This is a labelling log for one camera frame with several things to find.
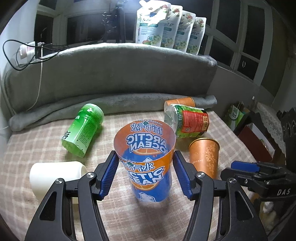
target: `polar bear graphic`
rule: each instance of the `polar bear graphic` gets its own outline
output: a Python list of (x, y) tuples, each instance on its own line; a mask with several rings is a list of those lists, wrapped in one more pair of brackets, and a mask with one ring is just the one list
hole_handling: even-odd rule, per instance
[(144, 161), (142, 161), (142, 162), (151, 162), (151, 161), (153, 161), (150, 157), (147, 157)]
[(141, 198), (140, 200), (143, 202), (156, 202), (153, 196), (147, 195), (146, 193), (140, 192), (139, 193)]

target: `orange paper cup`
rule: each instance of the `orange paper cup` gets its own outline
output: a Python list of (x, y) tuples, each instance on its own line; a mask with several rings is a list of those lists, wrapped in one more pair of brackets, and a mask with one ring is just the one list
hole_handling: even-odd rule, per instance
[(189, 160), (196, 170), (216, 178), (219, 158), (219, 143), (210, 138), (199, 138), (189, 145)]
[(186, 97), (186, 98), (182, 98), (182, 99), (175, 99), (175, 100), (167, 100), (165, 102), (163, 109), (166, 110), (166, 108), (170, 104), (182, 104), (182, 105), (186, 105), (186, 106), (195, 107), (194, 100), (191, 97)]
[(175, 143), (173, 129), (159, 120), (134, 121), (117, 132), (114, 149), (136, 198), (160, 202), (169, 196)]

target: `white wall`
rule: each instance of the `white wall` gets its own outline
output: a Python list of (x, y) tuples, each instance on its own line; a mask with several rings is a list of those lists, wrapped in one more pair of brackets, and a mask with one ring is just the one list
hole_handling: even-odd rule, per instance
[[(34, 27), (39, 0), (28, 0), (11, 18), (0, 35), (0, 80), (3, 86), (3, 79), (11, 66), (8, 64), (3, 52), (2, 45), (8, 39), (16, 39), (22, 42), (34, 40)], [(5, 52), (9, 58), (13, 58), (20, 44), (8, 42), (5, 44)], [(10, 117), (4, 96), (0, 92), (0, 129), (8, 125)], [(6, 150), (7, 141), (10, 137), (10, 129), (0, 130), (0, 158)]]
[(283, 112), (289, 111), (292, 107), (296, 107), (296, 60), (288, 59), (272, 108)]
[(247, 79), (218, 66), (216, 75), (207, 92), (208, 95), (214, 95), (217, 99), (217, 105), (213, 110), (220, 117), (224, 117), (230, 104), (242, 101), (245, 106), (252, 102), (252, 97), (257, 95), (259, 87)]
[(261, 85), (259, 86), (257, 95), (255, 95), (255, 99), (265, 105), (271, 106), (274, 96)]

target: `cable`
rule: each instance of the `cable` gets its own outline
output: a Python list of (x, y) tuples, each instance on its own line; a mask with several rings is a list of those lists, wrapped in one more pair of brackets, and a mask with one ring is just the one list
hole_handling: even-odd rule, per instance
[(7, 129), (9, 126), (6, 126), (4, 128), (0, 128), (0, 131)]
[[(43, 57), (43, 48), (41, 48), (41, 58), (42, 58), (42, 57)], [(43, 62), (44, 62), (44, 61), (41, 61), (40, 80), (39, 80), (39, 88), (38, 88), (37, 98), (36, 98), (36, 100), (35, 100), (35, 103), (34, 103), (29, 109), (27, 109), (26, 111), (32, 109), (32, 108), (36, 105), (36, 103), (37, 103), (37, 101), (38, 101), (39, 94), (40, 94), (41, 80), (42, 80)]]
[(20, 65), (18, 60), (17, 60), (17, 53), (15, 54), (15, 61), (17, 62), (17, 65)]
[(32, 45), (29, 45), (29, 44), (23, 43), (23, 42), (21, 42), (21, 41), (15, 40), (15, 39), (8, 39), (8, 40), (6, 40), (6, 41), (3, 43), (2, 50), (3, 50), (4, 56), (5, 56), (5, 58), (7, 59), (8, 63), (11, 65), (11, 67), (12, 67), (13, 69), (15, 69), (15, 70), (17, 70), (17, 71), (22, 71), (22, 70), (24, 70), (25, 68), (27, 68), (30, 64), (38, 64), (38, 63), (40, 63), (41, 61), (37, 61), (37, 62), (31, 63), (31, 62), (33, 61), (33, 59), (35, 58), (35, 56), (36, 56), (36, 54), (34, 54), (34, 56), (31, 58), (31, 60), (30, 60), (27, 64), (25, 64), (23, 68), (19, 68), (19, 69), (16, 68), (15, 66), (13, 66), (13, 64), (11, 63), (11, 61), (9, 60), (9, 58), (7, 57), (7, 55), (6, 55), (6, 53), (5, 53), (4, 46), (5, 46), (5, 44), (6, 44), (7, 42), (17, 42), (17, 43), (23, 44), (23, 45), (28, 46), (28, 47), (34, 47), (34, 48), (39, 48), (39, 49), (43, 48), (43, 49), (50, 50), (50, 51), (52, 51), (52, 52), (56, 52), (56, 54), (53, 55), (53, 56), (51, 56), (51, 57), (48, 57), (48, 58), (45, 58), (45, 59), (40, 59), (40, 58), (39, 58), (40, 60), (44, 60), (43, 62), (52, 59), (53, 57), (55, 57), (56, 55), (58, 55), (62, 50), (65, 50), (65, 49), (53, 50), (53, 49), (50, 49), (50, 48), (43, 47), (43, 45), (42, 45), (42, 46), (32, 46)]
[(68, 44), (64, 44), (64, 45), (53, 45), (53, 47), (69, 47)]

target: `metal screw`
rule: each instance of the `metal screw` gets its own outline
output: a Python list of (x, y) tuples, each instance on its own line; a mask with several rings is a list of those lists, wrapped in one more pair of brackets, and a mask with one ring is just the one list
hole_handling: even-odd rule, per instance
[(87, 178), (93, 178), (94, 177), (94, 173), (93, 172), (89, 172), (86, 174)]
[(203, 178), (203, 177), (205, 177), (205, 174), (204, 174), (203, 172), (198, 172), (196, 175), (197, 175), (199, 178)]
[(229, 179), (229, 182), (232, 183), (232, 184), (235, 184), (237, 181), (236, 181), (236, 179), (234, 179), (234, 178), (230, 178), (230, 179)]
[(58, 178), (58, 179), (56, 179), (56, 181), (55, 181), (56, 184), (61, 184), (62, 182), (63, 182), (63, 179), (61, 179), (61, 178)]

